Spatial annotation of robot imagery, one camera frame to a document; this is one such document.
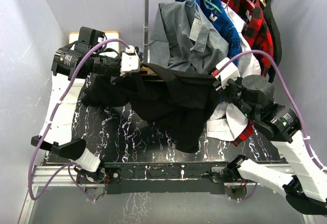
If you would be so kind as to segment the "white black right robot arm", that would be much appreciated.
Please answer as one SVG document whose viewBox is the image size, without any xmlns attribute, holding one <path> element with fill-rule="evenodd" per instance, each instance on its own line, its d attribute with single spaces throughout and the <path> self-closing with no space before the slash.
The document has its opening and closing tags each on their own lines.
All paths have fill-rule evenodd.
<svg viewBox="0 0 327 224">
<path fill-rule="evenodd" d="M 283 173 L 238 155 L 227 164 L 225 174 L 235 182 L 245 179 L 270 188 L 302 214 L 325 216 L 326 173 L 307 152 L 299 115 L 274 102 L 274 86 L 260 75 L 250 75 L 228 79 L 226 84 L 217 80 L 214 88 L 253 122 L 293 170 Z"/>
</svg>

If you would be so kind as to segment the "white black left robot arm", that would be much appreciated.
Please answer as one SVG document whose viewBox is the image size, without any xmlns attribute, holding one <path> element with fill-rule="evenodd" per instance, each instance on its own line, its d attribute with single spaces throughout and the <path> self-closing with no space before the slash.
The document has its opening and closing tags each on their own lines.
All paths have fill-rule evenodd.
<svg viewBox="0 0 327 224">
<path fill-rule="evenodd" d="M 106 171 L 99 157 L 86 147 L 86 141 L 72 135 L 80 92 L 90 73 L 120 75 L 120 58 L 108 48 L 105 32 L 81 27 L 78 39 L 56 50 L 52 63 L 52 91 L 44 125 L 31 144 L 75 164 L 75 170 L 95 183 L 104 180 Z"/>
</svg>

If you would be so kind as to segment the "yellow clothes hanger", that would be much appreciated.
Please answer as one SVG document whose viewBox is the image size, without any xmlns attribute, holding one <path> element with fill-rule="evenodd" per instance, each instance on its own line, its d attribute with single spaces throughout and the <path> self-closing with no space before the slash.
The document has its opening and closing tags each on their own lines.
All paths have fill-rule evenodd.
<svg viewBox="0 0 327 224">
<path fill-rule="evenodd" d="M 147 82 L 163 82 L 163 80 L 149 67 L 141 66 L 139 74 Z"/>
</svg>

